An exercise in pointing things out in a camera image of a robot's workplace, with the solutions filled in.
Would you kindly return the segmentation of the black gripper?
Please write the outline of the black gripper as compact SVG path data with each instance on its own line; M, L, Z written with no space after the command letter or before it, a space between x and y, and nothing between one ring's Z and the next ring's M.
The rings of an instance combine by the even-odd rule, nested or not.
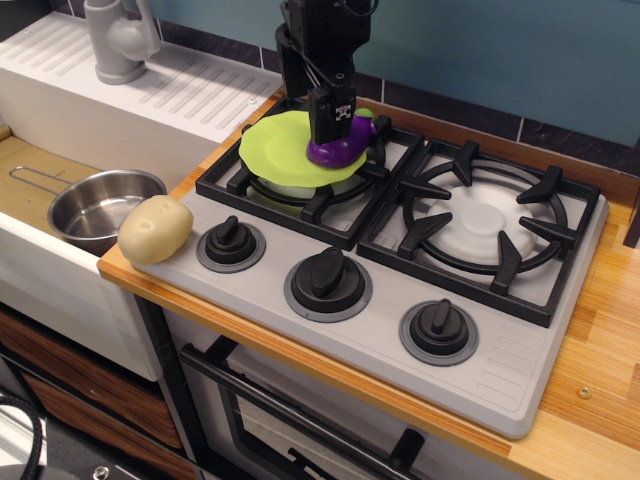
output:
M287 95L308 98L313 143L346 138L356 105L353 55L370 40L373 3L282 1L280 10L275 38Z

